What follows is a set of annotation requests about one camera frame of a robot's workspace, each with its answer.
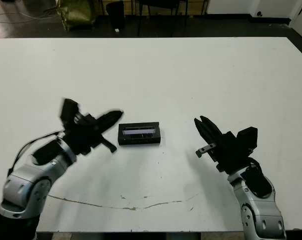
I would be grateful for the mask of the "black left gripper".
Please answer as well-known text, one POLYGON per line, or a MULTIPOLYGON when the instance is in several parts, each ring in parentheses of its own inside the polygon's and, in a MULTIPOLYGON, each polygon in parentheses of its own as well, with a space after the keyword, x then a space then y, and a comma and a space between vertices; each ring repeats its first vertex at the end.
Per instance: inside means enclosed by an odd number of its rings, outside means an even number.
POLYGON ((63 141, 75 155, 87 155, 100 144, 106 146, 112 153, 117 147, 103 137, 103 133, 114 126, 122 117, 121 110, 111 110, 99 118, 93 116, 68 114, 63 116, 65 129, 63 141))

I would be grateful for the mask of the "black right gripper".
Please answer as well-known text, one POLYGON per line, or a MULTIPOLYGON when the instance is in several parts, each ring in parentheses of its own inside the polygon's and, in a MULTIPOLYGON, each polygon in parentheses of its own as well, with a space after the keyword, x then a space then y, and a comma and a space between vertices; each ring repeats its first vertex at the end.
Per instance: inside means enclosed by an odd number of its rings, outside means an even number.
POLYGON ((217 163, 219 172, 234 173, 250 165, 252 153, 252 131, 242 130, 237 135, 222 133, 207 117, 195 118, 194 123, 206 146, 195 151, 197 157, 207 153, 217 163))

